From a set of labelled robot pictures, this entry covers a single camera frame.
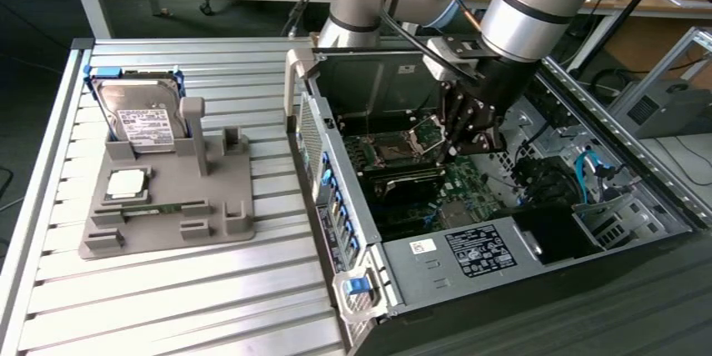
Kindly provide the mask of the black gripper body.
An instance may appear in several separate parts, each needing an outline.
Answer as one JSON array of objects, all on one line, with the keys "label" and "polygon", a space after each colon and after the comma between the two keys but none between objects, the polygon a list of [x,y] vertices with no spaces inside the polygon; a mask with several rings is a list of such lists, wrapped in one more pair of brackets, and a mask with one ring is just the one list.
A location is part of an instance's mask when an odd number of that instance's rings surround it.
[{"label": "black gripper body", "polygon": [[472,104],[473,112],[492,111],[502,117],[521,97],[537,71],[537,62],[521,63],[504,57],[480,58],[464,67],[468,78],[448,81],[444,91],[444,114],[465,112]]}]

